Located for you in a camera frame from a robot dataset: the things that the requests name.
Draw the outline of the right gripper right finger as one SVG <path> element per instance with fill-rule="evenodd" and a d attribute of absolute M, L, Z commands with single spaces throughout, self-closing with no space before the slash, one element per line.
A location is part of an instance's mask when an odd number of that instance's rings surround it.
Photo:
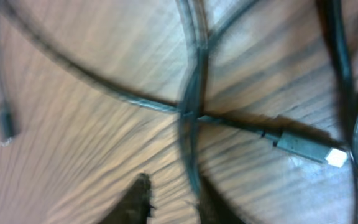
<path fill-rule="evenodd" d="M 201 224 L 246 224 L 205 175 L 201 176 L 198 213 Z"/>

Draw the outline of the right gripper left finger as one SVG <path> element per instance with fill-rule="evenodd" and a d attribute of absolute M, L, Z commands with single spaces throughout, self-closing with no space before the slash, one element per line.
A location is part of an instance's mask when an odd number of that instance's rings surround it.
<path fill-rule="evenodd" d="M 147 224 L 151 211 L 154 209 L 150 203 L 151 198 L 150 175 L 140 173 L 120 201 L 106 212 L 98 224 Z"/>

